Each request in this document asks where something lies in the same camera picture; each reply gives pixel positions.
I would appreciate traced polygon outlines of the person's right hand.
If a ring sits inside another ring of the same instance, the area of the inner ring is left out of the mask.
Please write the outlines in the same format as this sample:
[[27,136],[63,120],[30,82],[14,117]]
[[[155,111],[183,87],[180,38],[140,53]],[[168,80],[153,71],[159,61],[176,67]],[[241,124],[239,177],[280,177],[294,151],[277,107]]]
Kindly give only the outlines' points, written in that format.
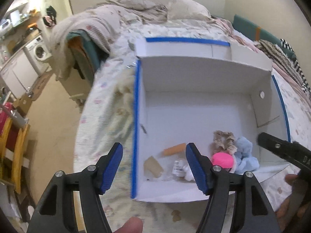
[[308,191],[308,183],[300,179],[298,175],[288,174],[285,182],[292,187],[289,195],[276,211],[276,217],[281,231],[285,231],[288,225],[294,226],[299,223],[308,209],[309,204],[305,201]]

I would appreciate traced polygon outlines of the person's left thumb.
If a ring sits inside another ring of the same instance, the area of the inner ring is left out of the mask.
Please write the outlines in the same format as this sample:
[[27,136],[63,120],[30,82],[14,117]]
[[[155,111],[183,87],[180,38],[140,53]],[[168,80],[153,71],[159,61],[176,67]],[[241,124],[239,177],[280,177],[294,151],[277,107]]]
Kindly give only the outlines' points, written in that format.
[[142,233],[143,222],[138,217],[131,217],[121,228],[115,233]]

